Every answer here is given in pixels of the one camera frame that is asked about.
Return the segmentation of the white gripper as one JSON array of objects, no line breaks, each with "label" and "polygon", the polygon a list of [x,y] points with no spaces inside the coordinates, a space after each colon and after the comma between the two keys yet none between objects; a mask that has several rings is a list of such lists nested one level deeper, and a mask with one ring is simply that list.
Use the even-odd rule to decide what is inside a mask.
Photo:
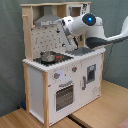
[{"label": "white gripper", "polygon": [[71,16],[67,16],[57,20],[57,26],[61,34],[66,38],[71,38],[73,36],[71,31],[71,25],[74,19]]}]

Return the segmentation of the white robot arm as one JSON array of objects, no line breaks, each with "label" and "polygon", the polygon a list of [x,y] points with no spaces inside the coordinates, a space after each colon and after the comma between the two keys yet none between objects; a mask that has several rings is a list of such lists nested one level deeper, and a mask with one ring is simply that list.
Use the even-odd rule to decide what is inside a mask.
[{"label": "white robot arm", "polygon": [[112,37],[105,36],[102,19],[92,13],[82,14],[76,18],[71,16],[61,18],[57,21],[57,26],[68,51],[78,47],[76,37],[82,34],[85,35],[85,44],[90,49],[128,40],[128,16],[123,22],[121,33]]}]

